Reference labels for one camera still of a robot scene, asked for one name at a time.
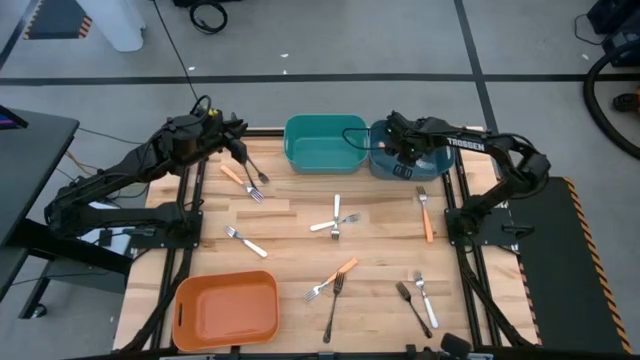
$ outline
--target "black cable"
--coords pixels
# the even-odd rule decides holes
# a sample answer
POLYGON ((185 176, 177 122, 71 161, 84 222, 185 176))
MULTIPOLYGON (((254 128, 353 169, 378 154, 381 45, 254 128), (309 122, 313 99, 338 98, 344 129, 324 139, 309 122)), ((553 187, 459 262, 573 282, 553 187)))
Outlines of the black cable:
POLYGON ((134 144, 134 145, 142 145, 142 144, 144 144, 144 143, 140 143, 140 142, 135 142, 135 141, 129 141, 129 140, 125 140, 125 139, 120 139, 120 138, 115 137, 115 136, 113 136, 113 135, 103 134, 103 133, 101 133, 101 132, 97 132, 97 131, 93 131, 93 130, 88 130, 88 129, 85 129, 85 128, 78 128, 78 130, 80 130, 80 131, 84 131, 84 132, 88 132, 88 133, 90 133, 90 134, 94 134, 94 135, 98 135, 98 136, 104 136, 104 137, 106 137, 106 138, 113 139, 113 140, 116 140, 116 141, 120 141, 120 142, 123 142, 123 143, 126 143, 126 144, 134 144))
POLYGON ((576 39, 578 39, 580 41, 584 41, 587 44, 599 46, 599 45, 604 44, 607 40, 609 40, 611 38, 611 35, 613 35, 613 34, 607 35, 607 37, 605 37, 604 40, 602 40, 599 43, 597 43, 595 41, 591 41, 589 39, 585 39, 585 38, 581 37, 580 35, 578 35, 578 19, 580 19, 583 16, 587 16, 587 14, 578 15, 573 19, 573 35, 576 37, 576 39))
POLYGON ((57 171, 59 171, 62 175, 64 175, 64 176, 68 177, 68 178, 69 178, 69 180, 71 180, 71 182, 75 182, 75 181, 76 181, 76 179, 74 179, 74 178, 72 178, 71 176, 69 176, 69 174, 67 174, 66 172, 64 172, 64 171, 62 171, 62 170, 60 170, 60 169, 58 169, 58 168, 56 168, 56 170, 57 170, 57 171))
POLYGON ((213 0, 200 0, 189 8, 189 19, 191 19, 191 23, 196 28, 196 30, 200 31, 203 34, 213 35, 219 33, 222 29, 227 26, 228 15, 225 9, 220 5, 217 1, 213 0), (222 24, 217 27, 209 26, 204 20, 199 18, 196 15, 196 10, 201 6, 211 6, 214 9, 218 10, 222 14, 222 24))
POLYGON ((167 34, 167 37, 169 38, 169 42, 173 47, 173 51, 176 53, 176 56, 180 61, 180 65, 182 66, 182 71, 184 72, 184 76, 187 78, 187 82, 189 83, 189 87, 191 88, 191 92, 193 93, 193 97, 197 101, 198 94, 196 93, 196 90, 193 88, 193 84, 191 83, 191 78, 189 77, 189 73, 187 72, 187 67, 184 65, 184 61, 182 61, 182 56, 180 56, 180 53, 178 52, 178 48, 176 48, 176 44, 173 42, 173 38, 171 38, 171 34, 169 34, 169 29, 167 29, 167 24, 164 23, 164 18, 162 18, 162 14, 160 13, 160 9, 158 8, 158 4, 156 3, 156 0, 152 0, 152 1, 153 1, 153 6, 155 6, 156 12, 158 13, 158 18, 160 18, 160 22, 162 23, 162 27, 164 28, 164 32, 167 34))
POLYGON ((593 64, 591 70, 587 74, 587 78, 584 81, 582 87, 582 96, 584 98, 585 105, 589 114, 593 118, 593 121, 598 125, 600 130, 611 140, 617 147, 622 149, 627 154, 633 156, 636 159, 640 159, 640 147, 631 141, 627 140, 616 128, 611 124, 607 116, 602 111, 602 108, 598 104, 595 94, 595 82, 600 74, 600 71, 620 55, 631 51, 640 50, 640 40, 634 40, 624 45, 620 45, 612 51, 606 53, 600 60, 593 64))
POLYGON ((109 272, 103 272, 103 273, 96 273, 96 272, 90 272, 90 273, 75 273, 75 274, 61 274, 61 275, 47 275, 47 276, 41 276, 39 278, 35 278, 35 279, 29 279, 29 280, 24 280, 24 281, 18 281, 15 282, 13 284, 11 284, 10 286, 15 286, 15 285, 20 285, 20 284, 24 284, 24 283, 28 283, 28 282, 33 282, 33 281, 38 281, 38 280, 42 280, 42 279, 49 279, 49 278, 58 278, 58 277, 69 277, 69 276, 83 276, 83 275, 107 275, 109 272))

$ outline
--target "utensil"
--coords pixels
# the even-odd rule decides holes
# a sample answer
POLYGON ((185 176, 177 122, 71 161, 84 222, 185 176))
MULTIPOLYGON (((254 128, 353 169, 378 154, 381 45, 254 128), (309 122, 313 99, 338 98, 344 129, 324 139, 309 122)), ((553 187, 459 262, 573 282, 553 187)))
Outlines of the utensil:
POLYGON ((265 185, 268 184, 269 183, 269 177, 258 169, 256 164, 253 163, 253 160, 251 160, 251 158, 248 155, 247 155, 247 160, 249 160, 249 163, 251 164, 251 166, 253 166, 253 168, 256 169, 256 171, 258 172, 258 179, 260 180, 260 182, 265 184, 265 185))
POLYGON ((342 265, 342 267, 340 267, 340 269, 338 269, 337 272, 329 276, 327 281, 323 282, 320 285, 314 286, 311 290, 307 291, 304 294, 304 299, 307 301, 313 300, 316 296, 320 295, 320 292, 322 291, 322 289, 324 289, 325 286, 327 286, 330 282, 335 280, 336 276, 338 276, 338 272, 346 273, 347 271, 351 270, 354 266, 356 266, 357 263, 358 263, 357 258, 351 258, 351 260, 349 260, 349 262, 347 262, 346 264, 342 265))
POLYGON ((340 216, 340 195, 333 198, 333 229, 331 229, 331 239, 340 239, 340 229, 338 229, 338 217, 340 216))
MULTIPOLYGON (((347 216, 346 218, 342 219, 340 221, 340 223, 353 223, 360 220, 360 214, 351 214, 349 216, 347 216)), ((335 221, 327 221, 326 223, 322 223, 322 224, 315 224, 315 225, 311 225, 311 227, 309 228, 311 231, 318 231, 318 230, 322 230, 322 229, 326 229, 328 227, 331 227, 335 224, 335 221)))
POLYGON ((342 286, 344 285, 344 273, 339 272, 338 276, 336 276, 336 282, 333 283, 333 305, 331 305, 331 315, 329 315, 329 323, 327 324, 327 329, 324 331, 324 336, 322 337, 322 341, 325 344, 331 342, 331 328, 333 327, 333 313, 336 310, 336 300, 338 300, 338 295, 342 292, 342 286))
POLYGON ((262 203, 262 200, 264 200, 264 195, 262 195, 262 193, 260 191, 258 191, 258 189, 256 189, 253 186, 250 185, 246 185, 244 183, 244 181, 242 181, 242 179, 240 179, 238 177, 238 175, 236 175, 236 173, 234 173, 231 169, 229 169, 226 165, 222 165, 220 166, 220 170, 222 170, 223 173, 227 174, 228 177, 230 177, 233 181, 237 182, 239 185, 242 185, 246 188, 247 193, 258 203, 262 203))
POLYGON ((247 239, 243 238, 243 237, 240 235, 240 233, 239 233, 236 229, 232 228, 231 226, 229 226, 229 225, 225 226, 225 227, 224 227, 224 232, 226 232, 226 233, 227 233, 227 235, 229 235, 229 236, 230 236, 230 237, 232 237, 232 238, 242 240, 242 242, 243 242, 245 245, 247 245, 247 247, 248 247, 249 249, 251 249, 251 250, 255 251, 258 255, 262 256, 263 258, 266 258, 266 257, 267 257, 267 252, 266 252, 266 251, 262 250, 262 248, 261 248, 261 247, 259 247, 258 245, 256 245, 256 244, 252 243, 251 241, 249 241, 249 240, 247 240, 247 239))
POLYGON ((418 321, 420 322, 420 327, 422 327, 422 331, 424 332, 424 334, 429 339, 431 339, 433 337, 433 334, 431 333, 431 330, 429 330, 429 328, 427 327, 427 324, 425 324, 424 321, 422 321, 422 319, 420 318, 420 315, 418 315, 418 312, 416 311, 416 309, 413 307, 413 304, 411 303, 411 293, 409 293, 409 290, 407 290, 407 287, 404 286, 404 284, 402 282, 398 282, 398 283, 396 283, 396 289, 398 289, 398 292, 400 293, 400 296, 402 296, 404 301, 409 303, 409 306, 411 306, 411 310, 413 310, 413 313, 416 314, 416 317, 418 318, 418 321))
POLYGON ((431 321, 431 326, 434 329, 438 328, 438 319, 436 319, 436 313, 433 312, 433 308, 431 307, 431 301, 429 301, 429 297, 427 293, 424 291, 424 279, 422 279, 422 273, 419 270, 413 272, 413 280, 416 281, 416 286, 422 292, 422 300, 424 300, 424 305, 427 308, 427 314, 429 314, 429 320, 431 321))
POLYGON ((418 191, 418 199, 422 203, 422 220, 424 221, 424 234, 427 237, 427 242, 433 242, 433 230, 431 229, 431 222, 429 221, 429 214, 427 213, 427 192, 424 191, 424 187, 416 186, 418 191))

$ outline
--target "orange handle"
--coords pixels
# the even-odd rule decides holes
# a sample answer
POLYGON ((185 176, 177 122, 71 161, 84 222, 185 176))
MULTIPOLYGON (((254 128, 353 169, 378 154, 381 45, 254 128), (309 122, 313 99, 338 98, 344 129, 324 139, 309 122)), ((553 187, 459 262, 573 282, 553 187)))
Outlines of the orange handle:
POLYGON ((340 269, 338 269, 338 271, 336 271, 333 275, 331 275, 329 277, 329 279, 327 279, 328 282, 332 282, 333 280, 336 279, 336 276, 338 276, 339 272, 347 272, 349 270, 351 270, 351 268, 353 268, 354 266, 356 266, 356 264, 358 263, 358 259, 356 258, 351 258, 351 260, 349 260, 348 263, 342 265, 342 267, 340 269))
POLYGON ((236 173, 231 171, 231 169, 229 169, 226 165, 220 166, 220 170, 222 170, 223 173, 227 174, 228 177, 233 179, 233 181, 237 182, 240 185, 244 185, 244 183, 242 182, 242 179, 240 179, 238 175, 236 175, 236 173))
POLYGON ((422 207, 422 219, 424 220, 424 234, 427 237, 427 242, 433 242, 433 229, 431 229, 427 208, 424 206, 422 207))

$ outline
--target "wooden plank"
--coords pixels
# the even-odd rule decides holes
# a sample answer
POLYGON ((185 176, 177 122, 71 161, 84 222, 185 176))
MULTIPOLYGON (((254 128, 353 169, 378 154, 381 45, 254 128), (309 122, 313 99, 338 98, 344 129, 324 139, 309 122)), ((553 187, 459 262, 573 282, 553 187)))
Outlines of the wooden plank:
MULTIPOLYGON (((350 176, 298 175, 284 157, 281 139, 254 138, 245 142, 254 162, 271 179, 268 186, 259 186, 266 200, 256 204, 243 188, 220 172, 219 166, 226 164, 245 176, 227 153, 212 156, 203 191, 202 242, 191 266, 193 276, 256 269, 275 276, 280 293, 280 330, 270 343, 243 346, 243 352, 388 352, 404 351, 406 344, 438 347, 445 332, 470 338, 455 252, 447 239, 443 216, 446 199, 440 179, 423 184, 429 194, 428 211, 436 233, 435 242, 427 245, 415 183, 378 180, 369 174, 367 166, 350 176), (341 227, 339 241, 331 240, 328 231, 309 231, 310 225, 331 220, 335 193, 342 196, 343 216, 361 214, 359 222, 341 227), (224 225, 235 226, 269 252, 269 257, 261 259, 239 241, 229 239, 223 232, 224 225), (324 344, 330 291, 311 303, 306 303, 302 295, 354 256, 360 262, 349 272, 338 300, 333 340, 324 344), (440 322, 433 339, 424 337, 411 309, 394 287, 395 282, 405 281, 415 296, 416 309, 427 319, 410 282, 411 273, 418 269, 440 322)), ((495 185, 488 156, 463 151, 463 160, 472 193, 495 185)), ((147 205, 172 201, 178 182, 172 176, 153 182, 147 205)), ((460 205, 457 185, 455 189, 460 205)), ((154 250, 134 264, 114 348, 132 338, 146 320, 145 311, 150 312, 155 306, 163 261, 164 250, 154 250)), ((488 249, 485 261, 498 306, 523 336, 535 341, 515 257, 488 249)), ((170 340, 172 311, 165 323, 163 345, 170 340)), ((483 316, 480 323, 483 334, 487 334, 483 316)), ((214 351, 224 353, 229 349, 214 351)))

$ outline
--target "teal bowl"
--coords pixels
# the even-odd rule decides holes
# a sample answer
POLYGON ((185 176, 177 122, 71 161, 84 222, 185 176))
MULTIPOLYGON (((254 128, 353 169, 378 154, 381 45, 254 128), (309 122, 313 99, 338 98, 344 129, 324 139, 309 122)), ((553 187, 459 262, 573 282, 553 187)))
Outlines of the teal bowl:
MULTIPOLYGON (((296 115, 284 128, 284 153, 298 174, 352 174, 367 158, 342 138, 345 128, 366 129, 356 115, 296 115)), ((367 131, 348 131, 347 139, 368 147, 367 131)))

